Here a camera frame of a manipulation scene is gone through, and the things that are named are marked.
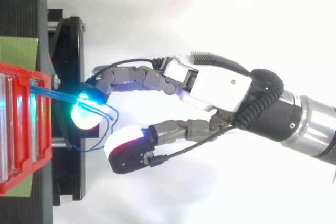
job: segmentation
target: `green paper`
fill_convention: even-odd
[[[37,38],[0,36],[0,62],[35,70]]]
[[[18,65],[27,70],[35,70],[37,38],[18,38],[0,36],[0,62]],[[3,196],[30,197],[33,175],[30,174],[18,186]]]
[[[24,181],[22,181],[18,186],[14,187],[12,190],[8,191],[2,196],[6,197],[30,197],[31,184],[33,181],[33,175],[29,174]]]

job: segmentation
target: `blue wire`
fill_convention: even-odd
[[[78,104],[80,107],[84,108],[85,110],[88,110],[89,112],[92,112],[92,113],[95,113],[97,115],[100,115],[100,116],[104,117],[107,121],[107,129],[104,133],[104,136],[100,139],[100,141],[96,145],[94,145],[92,148],[90,148],[88,150],[83,150],[83,149],[77,147],[76,145],[73,145],[73,148],[80,151],[80,152],[92,152],[92,151],[97,151],[97,150],[101,150],[101,149],[104,148],[104,146],[99,147],[99,148],[95,148],[95,147],[97,147],[107,135],[108,129],[110,127],[110,122],[109,122],[109,120],[106,116],[108,116],[109,118],[112,118],[110,115],[104,113],[101,110],[98,110],[97,108],[89,106],[89,105],[87,105],[83,102],[78,102],[77,97],[74,96],[74,95],[69,95],[69,94],[65,94],[65,93],[61,93],[61,92],[57,92],[57,91],[53,91],[53,90],[49,90],[49,89],[45,89],[45,88],[41,88],[41,87],[37,87],[37,86],[31,86],[31,90],[32,90],[31,91],[32,93],[37,94],[37,95],[43,95],[43,96],[47,96],[47,97],[50,97],[50,98],[53,98],[53,99],[65,101],[65,102],[68,102],[68,103]],[[109,107],[110,109],[115,111],[116,114],[117,114],[117,117],[116,117],[116,119],[115,119],[115,121],[114,121],[114,123],[111,127],[111,133],[113,133],[113,126],[117,123],[117,121],[119,119],[119,111],[117,109],[115,109],[114,107],[110,106],[110,105],[107,105],[107,104],[101,104],[101,105],[106,105],[107,107]]]
[[[42,94],[42,95],[44,95],[44,96],[48,96],[48,97],[51,97],[51,98],[53,98],[53,99],[59,99],[59,97],[57,97],[56,95],[54,95],[54,94],[49,94],[48,91],[40,90],[40,92],[38,92],[37,94]],[[69,102],[69,103],[73,103],[73,101],[71,101],[71,99],[64,99],[64,98],[62,98],[62,99],[59,99],[59,100],[66,101],[66,102]],[[100,149],[102,149],[104,146],[101,147],[101,148],[95,148],[95,147],[98,146],[98,145],[103,141],[103,139],[106,137],[107,132],[108,132],[108,129],[109,129],[109,127],[110,127],[110,122],[109,122],[108,118],[105,116],[106,114],[103,113],[102,111],[100,111],[100,110],[98,110],[98,109],[96,109],[96,108],[93,108],[93,107],[91,107],[91,106],[89,106],[89,105],[87,105],[87,104],[83,104],[83,105],[85,105],[85,106],[87,106],[87,107],[89,107],[89,108],[95,109],[95,110],[97,110],[98,112],[101,112],[102,114],[100,114],[100,113],[98,113],[98,112],[96,112],[96,111],[90,110],[90,109],[86,108],[85,106],[83,106],[84,109],[86,109],[86,110],[88,110],[88,111],[90,111],[90,112],[93,112],[93,113],[95,113],[95,114],[97,114],[97,115],[100,115],[100,116],[104,117],[104,118],[107,120],[107,124],[108,124],[108,125],[107,125],[107,129],[106,129],[106,131],[105,131],[105,133],[104,133],[104,136],[103,136],[103,137],[101,138],[101,140],[100,140],[95,146],[93,146],[92,148],[90,148],[90,149],[88,149],[88,150],[83,150],[83,149],[77,147],[76,145],[73,145],[73,147],[74,147],[75,149],[77,149],[78,151],[81,151],[81,152],[91,152],[91,151],[100,150]]]

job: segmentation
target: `coiled cable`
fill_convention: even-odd
[[[282,80],[272,71],[267,69],[254,69],[250,75],[264,81],[268,90],[236,115],[233,125],[241,130],[247,130],[264,110],[279,100],[284,92]]]

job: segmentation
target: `black cable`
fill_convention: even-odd
[[[194,144],[194,145],[189,146],[189,147],[187,147],[187,148],[185,148],[185,149],[182,149],[182,150],[180,150],[180,151],[178,151],[178,152],[175,152],[175,153],[172,153],[172,154],[168,155],[168,158],[176,157],[176,156],[179,156],[179,155],[181,155],[181,154],[183,154],[183,153],[186,153],[186,152],[188,152],[188,151],[191,151],[191,150],[193,150],[194,148],[197,148],[197,147],[201,146],[202,144],[205,144],[205,143],[211,141],[211,140],[214,139],[215,137],[218,137],[218,136],[220,136],[220,135],[223,135],[225,132],[228,132],[228,131],[233,130],[233,129],[235,129],[235,128],[236,128],[236,127],[234,127],[234,126],[230,126],[230,127],[228,127],[228,128],[222,129],[222,130],[218,131],[217,133],[215,133],[215,134],[213,134],[213,135],[207,137],[205,140],[202,140],[202,141],[198,142],[197,144]]]
[[[254,69],[251,71],[251,76],[264,81],[269,87],[265,94],[236,115],[233,125],[241,130],[247,130],[264,110],[279,100],[284,92],[280,77],[267,69]]]
[[[163,61],[164,61],[164,58],[157,58],[157,59],[130,59],[130,60],[122,60],[122,61],[118,61],[116,63],[113,63],[111,65],[108,65],[102,69],[100,69],[97,73],[95,73],[93,76],[91,76],[89,79],[86,80],[86,84],[90,84],[90,85],[95,85],[95,81],[97,79],[97,77],[99,75],[101,75],[102,73],[104,73],[106,70],[109,70],[111,68],[114,68],[118,65],[121,65],[121,64],[126,64],[126,63],[131,63],[131,62],[149,62],[152,64],[153,66],[153,69],[158,69],[162,66],[163,64]]]
[[[215,133],[215,134],[213,134],[213,135],[207,137],[205,140],[202,140],[202,141],[198,142],[197,144],[194,144],[194,145],[192,145],[192,146],[189,146],[189,147],[187,147],[187,148],[185,148],[185,149],[182,149],[182,150],[180,150],[180,151],[178,151],[178,152],[175,152],[175,153],[172,153],[172,154],[170,154],[170,155],[159,155],[159,156],[154,156],[154,157],[152,157],[152,158],[149,157],[149,158],[148,158],[148,162],[149,162],[149,164],[150,164],[151,167],[154,167],[154,166],[156,166],[156,165],[161,165],[161,164],[163,164],[164,162],[168,161],[168,159],[170,159],[170,158],[172,158],[172,157],[176,157],[176,156],[179,156],[179,155],[181,155],[181,154],[183,154],[183,153],[186,153],[186,152],[188,152],[188,151],[191,151],[191,150],[193,150],[193,149],[195,149],[195,148],[197,148],[197,147],[199,147],[199,146],[201,146],[201,145],[203,145],[203,144],[205,144],[205,143],[211,141],[211,140],[214,139],[215,137],[218,137],[218,136],[220,136],[220,135],[223,135],[225,132],[228,132],[228,131],[233,130],[233,129],[236,129],[236,128],[237,128],[237,127],[235,127],[235,126],[230,126],[230,127],[225,128],[225,129],[223,129],[223,130],[220,130],[220,131],[218,131],[217,133]]]

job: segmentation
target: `clear plastic panel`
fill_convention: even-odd
[[[14,149],[14,117],[13,117],[13,79],[14,76],[6,76],[7,98],[7,144],[8,144],[8,174],[16,171]]]
[[[0,73],[0,183],[8,180],[6,77]]]
[[[31,80],[30,85],[35,86],[36,81]],[[38,122],[38,113],[37,113],[37,104],[38,102],[36,101],[36,95],[31,94],[30,99],[29,99],[29,105],[30,105],[30,121],[31,121],[31,139],[32,139],[32,149],[31,149],[31,160],[33,163],[36,162],[36,153],[37,153],[37,147],[36,143],[38,143],[38,130],[37,129],[37,122]]]

